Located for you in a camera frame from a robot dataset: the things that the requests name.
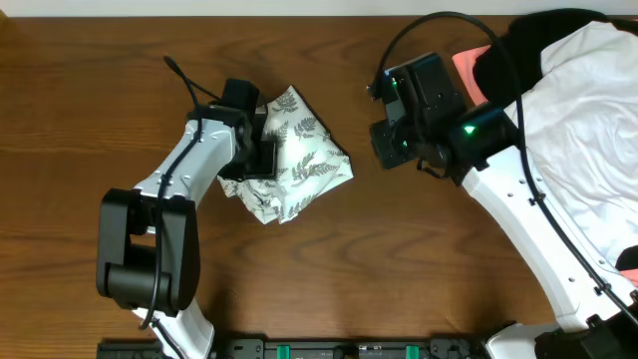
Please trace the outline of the white fern print cloth bag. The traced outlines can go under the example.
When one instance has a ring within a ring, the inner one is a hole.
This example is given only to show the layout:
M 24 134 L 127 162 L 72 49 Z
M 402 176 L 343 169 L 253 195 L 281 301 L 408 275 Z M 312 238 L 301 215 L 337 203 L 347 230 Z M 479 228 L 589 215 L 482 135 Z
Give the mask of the white fern print cloth bag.
M 290 86 L 267 104 L 262 138 L 277 145 L 274 179 L 219 182 L 228 197 L 239 197 L 262 223 L 284 223 L 314 199 L 354 177 L 350 158 Z

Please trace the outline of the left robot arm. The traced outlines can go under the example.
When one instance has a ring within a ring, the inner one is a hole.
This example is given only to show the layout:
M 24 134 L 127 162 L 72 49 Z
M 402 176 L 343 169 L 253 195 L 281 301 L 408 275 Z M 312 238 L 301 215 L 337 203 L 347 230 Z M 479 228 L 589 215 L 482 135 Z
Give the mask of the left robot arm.
M 195 293 L 200 276 L 196 211 L 217 178 L 271 179 L 276 145 L 263 139 L 265 107 L 201 106 L 159 167 L 100 206 L 98 293 L 137 315 L 166 358 L 207 358 L 214 327 Z

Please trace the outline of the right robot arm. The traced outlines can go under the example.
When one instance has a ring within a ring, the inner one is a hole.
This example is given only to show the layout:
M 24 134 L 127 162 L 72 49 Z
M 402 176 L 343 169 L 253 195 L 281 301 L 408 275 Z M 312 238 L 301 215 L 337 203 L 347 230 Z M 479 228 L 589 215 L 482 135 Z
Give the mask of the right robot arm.
M 377 94 L 386 119 L 371 138 L 384 168 L 411 158 L 461 186 L 496 220 L 541 284 L 555 315 L 547 325 L 512 323 L 475 352 L 429 345 L 433 358 L 634 358 L 637 291 L 587 243 L 530 161 L 502 109 L 467 110 L 455 90 L 419 95 L 398 84 Z

